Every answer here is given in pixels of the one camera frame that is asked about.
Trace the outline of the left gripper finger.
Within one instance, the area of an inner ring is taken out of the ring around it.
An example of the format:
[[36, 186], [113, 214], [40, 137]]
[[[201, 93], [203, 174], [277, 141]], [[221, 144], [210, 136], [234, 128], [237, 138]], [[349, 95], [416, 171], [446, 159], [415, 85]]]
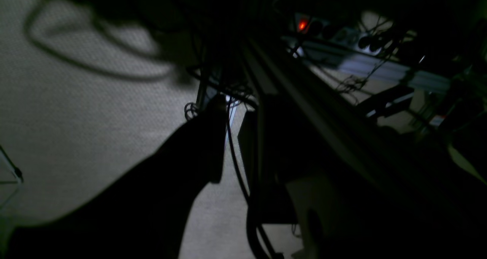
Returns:
[[214, 96], [162, 146], [77, 210], [17, 227], [9, 259], [177, 259], [190, 210], [219, 183], [226, 98]]

